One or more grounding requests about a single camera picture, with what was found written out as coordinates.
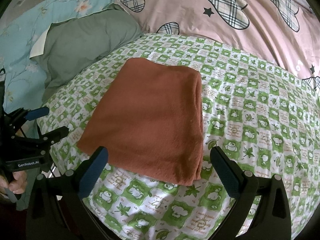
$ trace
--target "blue gripper pad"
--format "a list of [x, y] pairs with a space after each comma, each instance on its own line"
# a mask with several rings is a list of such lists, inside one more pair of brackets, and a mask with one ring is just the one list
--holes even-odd
[[105, 147], [99, 147], [94, 152], [94, 154], [90, 157], [90, 159], [91, 158], [94, 158], [94, 160], [92, 161], [90, 166], [86, 169], [86, 171], [84, 172], [83, 176], [79, 181], [78, 196], [80, 199], [83, 199], [90, 195], [90, 192], [92, 191], [100, 174], [102, 173], [104, 167], [108, 162], [108, 150]]
[[231, 160], [229, 160], [219, 146], [211, 149], [210, 161], [228, 195], [231, 198], [239, 199], [241, 182], [230, 167]]
[[28, 121], [32, 121], [34, 119], [40, 118], [42, 116], [46, 116], [48, 114], [49, 114], [49, 108], [47, 106], [44, 106], [44, 107], [29, 111], [26, 114], [25, 119], [27, 119]]

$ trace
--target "bed sheet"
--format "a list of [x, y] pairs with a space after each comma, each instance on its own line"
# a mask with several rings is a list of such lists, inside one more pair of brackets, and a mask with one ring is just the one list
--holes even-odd
[[[67, 126], [52, 146], [59, 170], [76, 169], [88, 156], [76, 143], [117, 73], [131, 57], [184, 65], [202, 76], [204, 153], [201, 180], [179, 186], [107, 164], [86, 206], [122, 239], [207, 239], [234, 203], [210, 164], [220, 146], [243, 170], [282, 176], [289, 199], [292, 238], [319, 204], [320, 103], [314, 90], [286, 70], [219, 42], [147, 34], [91, 65], [45, 104], [43, 133]], [[119, 107], [126, 107], [126, 98]], [[257, 197], [241, 231], [256, 212]]]
[[45, 72], [29, 54], [51, 23], [101, 11], [111, 0], [45, 0], [0, 30], [0, 68], [7, 72], [4, 109], [41, 106]]
[[211, 38], [301, 79], [320, 73], [320, 22], [303, 0], [115, 0], [144, 32]]

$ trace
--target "green and white checkered sheet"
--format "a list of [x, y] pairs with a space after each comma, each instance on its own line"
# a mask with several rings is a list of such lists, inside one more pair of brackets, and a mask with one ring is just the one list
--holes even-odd
[[[217, 145], [243, 170], [261, 177], [281, 175], [294, 238], [320, 201], [318, 96], [287, 71], [213, 40], [146, 34], [61, 88], [45, 104], [49, 115], [38, 121], [43, 133], [63, 125], [70, 129], [67, 138], [52, 146], [59, 170], [76, 169], [88, 158], [76, 143], [103, 94], [131, 57], [200, 71], [201, 180], [179, 186], [107, 165], [84, 199], [86, 206], [122, 239], [208, 239], [234, 203], [210, 164], [210, 149]], [[126, 101], [123, 98], [118, 107], [127, 107]], [[258, 203], [257, 197], [240, 234], [248, 229]]]

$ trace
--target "pillow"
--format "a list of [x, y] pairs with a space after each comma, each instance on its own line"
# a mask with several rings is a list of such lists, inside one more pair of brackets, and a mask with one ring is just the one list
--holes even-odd
[[142, 36], [139, 25], [122, 10], [105, 10], [67, 22], [52, 24], [42, 55], [31, 59], [46, 72], [46, 102], [84, 68]]

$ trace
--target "orange towel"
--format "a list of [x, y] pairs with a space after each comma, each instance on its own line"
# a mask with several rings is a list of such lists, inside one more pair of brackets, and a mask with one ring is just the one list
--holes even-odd
[[201, 76], [185, 66], [127, 60], [93, 112], [79, 140], [92, 155], [154, 179], [192, 185], [203, 154]]

